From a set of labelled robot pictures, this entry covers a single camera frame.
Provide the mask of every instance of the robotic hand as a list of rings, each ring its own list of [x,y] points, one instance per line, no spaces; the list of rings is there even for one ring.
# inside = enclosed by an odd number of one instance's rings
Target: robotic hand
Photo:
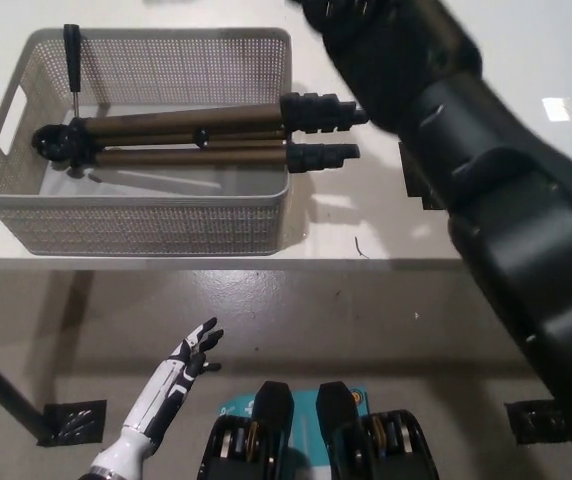
[[[221,369],[206,354],[224,335],[216,318],[197,327],[155,370],[128,414],[117,441],[100,453],[80,480],[141,480],[144,461],[159,448],[197,376]]]

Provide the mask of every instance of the gray floor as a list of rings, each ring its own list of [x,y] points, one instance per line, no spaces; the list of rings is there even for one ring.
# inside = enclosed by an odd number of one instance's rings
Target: gray floor
[[[341,379],[371,411],[411,410],[442,479],[572,478],[572,444],[514,446],[504,403],[547,393],[459,272],[0,272],[0,369],[40,405],[108,399],[107,445],[159,360],[213,315],[225,370],[198,381],[149,480],[195,478],[217,407],[266,379]],[[100,448],[38,448],[0,410],[0,480],[76,479]]]

